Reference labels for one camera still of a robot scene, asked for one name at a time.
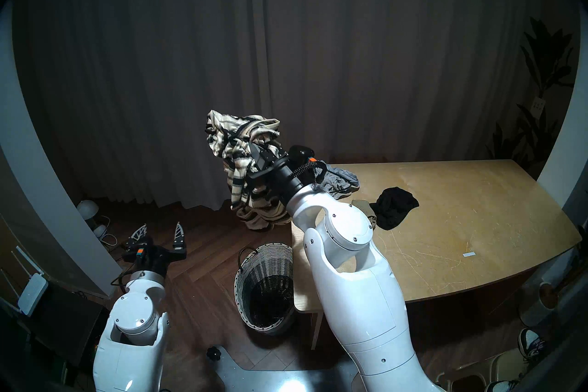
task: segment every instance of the white wall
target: white wall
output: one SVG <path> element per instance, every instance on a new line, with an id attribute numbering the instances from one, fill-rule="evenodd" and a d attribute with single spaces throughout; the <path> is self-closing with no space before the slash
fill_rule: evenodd
<path id="1" fill-rule="evenodd" d="M 26 109 L 12 47 L 12 0 L 0 12 L 0 210 L 49 275 L 109 296 L 121 272 L 55 174 Z"/>
<path id="2" fill-rule="evenodd" d="M 588 161 L 588 13 L 580 5 L 580 56 L 562 129 L 537 180 L 563 207 Z"/>

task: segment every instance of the crumpled clothing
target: crumpled clothing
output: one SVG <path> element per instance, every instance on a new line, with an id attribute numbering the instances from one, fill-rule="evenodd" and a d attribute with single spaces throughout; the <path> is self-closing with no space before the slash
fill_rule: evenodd
<path id="1" fill-rule="evenodd" d="M 419 206 L 412 193 L 398 188 L 386 188 L 376 202 L 370 207 L 376 213 L 378 227 L 385 230 L 394 229 L 406 217 L 408 212 Z"/>
<path id="2" fill-rule="evenodd" d="M 315 177 L 319 174 L 320 168 L 315 167 Z M 327 164 L 327 174 L 319 186 L 334 199 L 341 199 L 359 190 L 359 179 L 353 172 Z"/>
<path id="3" fill-rule="evenodd" d="M 206 132 L 208 145 L 215 156 L 223 159 L 227 184 L 231 190 L 231 210 L 235 210 L 249 229 L 271 228 L 274 224 L 287 224 L 291 217 L 286 207 L 276 197 L 266 200 L 268 189 L 265 185 L 249 188 L 245 181 L 248 171 L 257 172 L 251 156 L 249 143 L 278 155 L 279 143 L 275 140 L 280 122 L 265 119 L 261 115 L 236 117 L 223 115 L 215 110 L 208 113 Z"/>

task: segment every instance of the sneaker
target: sneaker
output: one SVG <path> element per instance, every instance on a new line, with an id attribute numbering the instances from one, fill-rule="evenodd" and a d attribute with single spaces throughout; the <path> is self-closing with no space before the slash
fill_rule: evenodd
<path id="1" fill-rule="evenodd" d="M 545 340 L 531 329 L 519 333 L 519 351 L 526 360 L 538 355 L 545 348 Z"/>
<path id="2" fill-rule="evenodd" d="M 494 381 L 486 386 L 484 392 L 509 392 L 518 383 L 518 381 Z"/>

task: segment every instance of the basket handle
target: basket handle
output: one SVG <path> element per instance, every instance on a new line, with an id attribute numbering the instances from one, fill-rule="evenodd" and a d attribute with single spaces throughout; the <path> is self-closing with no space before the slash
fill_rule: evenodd
<path id="1" fill-rule="evenodd" d="M 253 251 L 255 251 L 255 254 L 257 254 L 257 249 L 252 248 L 250 246 L 246 246 L 245 248 L 241 248 L 241 251 L 239 252 L 239 255 L 237 256 L 237 265 L 239 266 L 239 271 L 243 271 L 243 267 L 241 266 L 241 253 L 245 250 L 253 250 Z"/>

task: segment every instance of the white label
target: white label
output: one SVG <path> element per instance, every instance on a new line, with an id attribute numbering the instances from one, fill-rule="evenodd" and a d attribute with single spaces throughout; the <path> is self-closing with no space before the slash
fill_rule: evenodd
<path id="1" fill-rule="evenodd" d="M 541 116 L 541 112 L 543 112 L 543 108 L 545 107 L 545 99 L 541 99 L 539 97 L 535 97 L 533 99 L 533 104 L 531 104 L 531 115 L 538 119 Z"/>

